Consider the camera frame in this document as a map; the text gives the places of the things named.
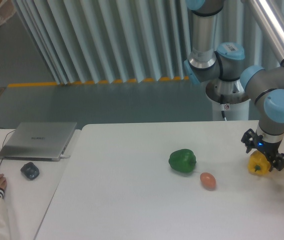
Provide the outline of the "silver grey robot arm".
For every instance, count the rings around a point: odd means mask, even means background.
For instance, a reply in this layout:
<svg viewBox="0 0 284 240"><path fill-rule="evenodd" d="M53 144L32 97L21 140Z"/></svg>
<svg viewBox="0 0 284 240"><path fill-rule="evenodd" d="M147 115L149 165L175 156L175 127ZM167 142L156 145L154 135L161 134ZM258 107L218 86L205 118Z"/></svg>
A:
<svg viewBox="0 0 284 240"><path fill-rule="evenodd" d="M251 100L261 114L256 130L247 130L241 139L247 151L257 149L271 169L284 168L284 153L279 152L284 138L284 16L273 0L248 0L245 4L268 40L279 66L266 70L262 66L244 67L244 48L235 42L214 47L217 15L222 0L189 0L192 13L192 51L184 62L189 79L199 84L213 81L208 97L220 105Z"/></svg>

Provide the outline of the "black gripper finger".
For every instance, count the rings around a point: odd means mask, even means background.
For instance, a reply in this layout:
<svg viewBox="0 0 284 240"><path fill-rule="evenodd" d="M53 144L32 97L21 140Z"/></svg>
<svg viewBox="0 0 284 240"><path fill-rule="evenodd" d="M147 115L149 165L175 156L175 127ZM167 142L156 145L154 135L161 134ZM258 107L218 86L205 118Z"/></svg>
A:
<svg viewBox="0 0 284 240"><path fill-rule="evenodd" d="M246 147L246 153L249 153L252 149L257 148L258 135L250 128L244 132L241 142Z"/></svg>
<svg viewBox="0 0 284 240"><path fill-rule="evenodd" d="M266 154L266 159L270 163L269 172L273 169L281 171L284 169L284 153L277 152L275 155Z"/></svg>

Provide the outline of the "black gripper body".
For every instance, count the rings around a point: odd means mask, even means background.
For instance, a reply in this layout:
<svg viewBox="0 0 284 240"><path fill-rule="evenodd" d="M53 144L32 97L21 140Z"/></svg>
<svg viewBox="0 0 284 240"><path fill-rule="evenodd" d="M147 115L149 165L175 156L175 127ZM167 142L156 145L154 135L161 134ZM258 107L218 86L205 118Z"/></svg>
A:
<svg viewBox="0 0 284 240"><path fill-rule="evenodd" d="M265 155L266 158L276 158L280 155L279 147L283 140L283 134L271 135L267 133L253 135L253 148Z"/></svg>

